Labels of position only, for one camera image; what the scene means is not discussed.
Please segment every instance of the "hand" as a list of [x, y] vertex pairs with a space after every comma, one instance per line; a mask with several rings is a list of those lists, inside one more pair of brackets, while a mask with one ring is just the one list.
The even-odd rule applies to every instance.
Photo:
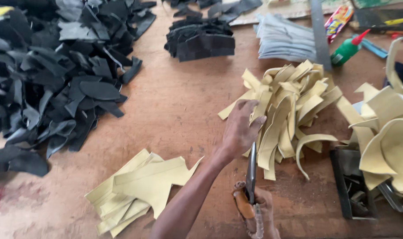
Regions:
[[250, 114], [257, 104], [257, 100], [239, 100], [229, 114], [221, 145], [228, 156], [226, 164], [249, 150], [265, 123], [266, 116], [260, 116], [250, 125]]
[[[275, 228], [274, 224], [274, 207], [272, 204], [272, 194], [269, 191], [255, 187], [255, 204], [258, 206], [258, 210], [255, 210], [255, 218], [257, 214], [262, 215], [263, 224], [263, 239], [280, 239], [280, 233], [278, 229]], [[251, 219], [246, 221], [247, 229], [249, 230], [249, 235], [257, 239], [256, 228], [259, 228], [258, 220]]]

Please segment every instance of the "wooden table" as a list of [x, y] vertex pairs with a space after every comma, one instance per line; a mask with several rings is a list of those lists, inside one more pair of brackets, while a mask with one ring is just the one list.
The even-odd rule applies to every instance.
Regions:
[[[98, 215], [83, 197], [110, 177], [141, 149], [156, 152], [164, 159], [183, 156], [192, 167], [213, 145], [221, 141], [225, 122], [216, 114], [246, 89], [241, 74], [248, 68], [261, 77], [283, 60], [259, 60], [259, 40], [252, 26], [234, 27], [235, 56], [215, 57], [179, 63], [163, 50], [173, 13], [159, 5], [153, 9], [155, 23], [135, 43], [134, 55], [141, 58], [142, 69], [122, 89], [130, 99], [120, 108], [125, 116], [103, 116], [82, 150], [65, 149], [50, 159], [50, 173], [38, 178], [26, 173], [11, 173], [0, 180], [0, 239], [94, 239]], [[345, 29], [332, 43], [334, 50], [350, 36]], [[387, 36], [367, 37], [379, 46], [389, 47]], [[403, 51], [398, 55], [403, 62]], [[361, 50], [342, 68], [334, 70], [334, 82], [351, 103], [362, 100], [354, 94], [364, 82], [378, 89], [385, 76], [385, 61]], [[349, 139], [351, 130], [332, 105], [319, 113], [305, 133], [328, 133]], [[379, 220], [342, 218], [328, 144], [323, 153], [308, 148], [302, 160], [310, 175], [306, 182], [293, 159], [276, 165], [277, 181], [263, 180], [258, 170], [257, 185], [274, 196], [277, 227], [283, 238], [360, 238], [403, 237], [403, 214], [388, 203], [377, 203]], [[220, 173], [200, 211], [188, 238], [247, 238], [244, 223], [231, 196], [235, 182], [245, 179], [247, 160], [236, 159]], [[179, 187], [173, 186], [171, 195]], [[154, 223], [152, 210], [118, 238], [146, 238]]]

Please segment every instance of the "scissors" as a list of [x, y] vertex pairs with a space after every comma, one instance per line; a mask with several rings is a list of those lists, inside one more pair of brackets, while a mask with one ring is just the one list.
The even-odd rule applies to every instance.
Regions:
[[255, 204], [255, 184], [256, 184], [256, 142], [252, 144], [252, 150], [250, 152], [249, 166], [247, 167], [246, 175], [246, 197], [249, 203]]

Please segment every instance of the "blue tool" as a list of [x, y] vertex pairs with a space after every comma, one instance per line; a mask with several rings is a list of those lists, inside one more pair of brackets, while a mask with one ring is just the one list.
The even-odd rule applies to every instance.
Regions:
[[377, 56], [379, 56], [380, 58], [385, 59], [388, 55], [388, 51], [386, 51], [385, 49], [375, 45], [374, 43], [372, 43], [371, 41], [367, 40], [367, 39], [363, 39], [361, 41], [361, 46], [367, 48], [368, 50], [372, 51], [374, 54], [376, 54]]

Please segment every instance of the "black leather scrap pile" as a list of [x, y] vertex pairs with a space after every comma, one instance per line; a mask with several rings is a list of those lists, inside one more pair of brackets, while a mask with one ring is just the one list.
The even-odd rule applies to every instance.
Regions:
[[235, 39], [231, 28], [217, 18], [187, 16], [169, 29], [164, 49], [180, 62], [234, 55]]
[[126, 56], [156, 18], [155, 5], [0, 0], [0, 172], [44, 176], [41, 151], [79, 151], [100, 116], [123, 115], [120, 89], [142, 63]]

